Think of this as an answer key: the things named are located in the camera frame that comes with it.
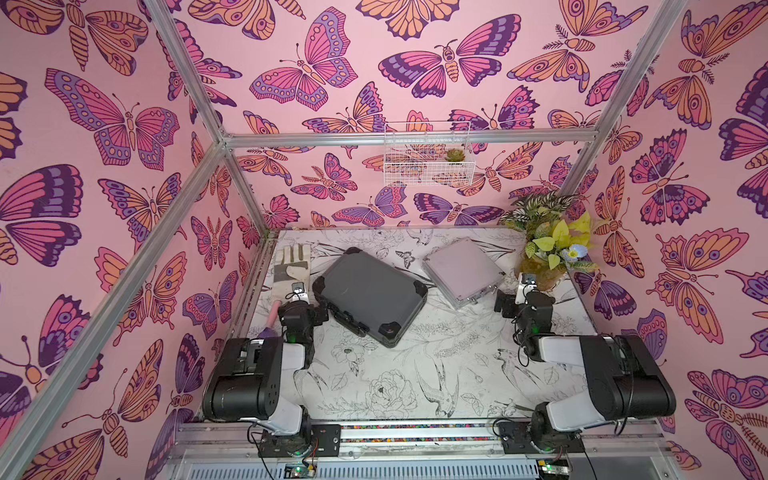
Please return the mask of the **large black poker case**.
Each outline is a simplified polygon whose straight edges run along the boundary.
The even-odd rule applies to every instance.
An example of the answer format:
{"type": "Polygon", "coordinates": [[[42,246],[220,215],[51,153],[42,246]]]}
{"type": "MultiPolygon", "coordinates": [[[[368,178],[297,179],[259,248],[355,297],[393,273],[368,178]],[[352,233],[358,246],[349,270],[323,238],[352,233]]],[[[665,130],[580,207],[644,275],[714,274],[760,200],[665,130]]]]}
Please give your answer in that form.
{"type": "Polygon", "coordinates": [[[428,287],[351,247],[313,281],[312,292],[347,330],[393,348],[426,304],[428,287]]]}

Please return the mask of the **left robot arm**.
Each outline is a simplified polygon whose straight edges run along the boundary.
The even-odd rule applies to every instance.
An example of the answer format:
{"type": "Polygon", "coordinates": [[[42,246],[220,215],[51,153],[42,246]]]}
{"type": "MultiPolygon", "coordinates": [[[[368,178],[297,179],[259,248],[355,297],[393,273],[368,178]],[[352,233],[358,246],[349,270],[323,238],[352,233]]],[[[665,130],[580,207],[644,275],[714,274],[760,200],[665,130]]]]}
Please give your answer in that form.
{"type": "Polygon", "coordinates": [[[203,418],[249,423],[262,437],[255,445],[270,455],[308,458],[319,450],[305,406],[286,398],[282,387],[311,366],[314,330],[328,320],[324,303],[298,300],[277,308],[281,332],[267,338],[233,338],[223,348],[202,399],[203,418]]]}

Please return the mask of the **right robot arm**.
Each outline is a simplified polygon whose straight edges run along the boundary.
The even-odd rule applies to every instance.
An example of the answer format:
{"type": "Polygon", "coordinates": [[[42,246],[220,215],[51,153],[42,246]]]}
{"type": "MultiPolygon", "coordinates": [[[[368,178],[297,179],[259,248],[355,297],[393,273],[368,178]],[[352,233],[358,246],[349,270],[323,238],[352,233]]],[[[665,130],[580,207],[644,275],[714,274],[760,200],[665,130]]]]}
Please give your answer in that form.
{"type": "Polygon", "coordinates": [[[637,335],[559,335],[551,330],[555,299],[536,289],[517,297],[499,291],[494,311],[512,321],[513,341],[527,364],[580,367],[586,389],[531,413],[527,437],[540,452],[566,447],[584,430],[630,419],[669,417],[677,400],[637,335]]]}

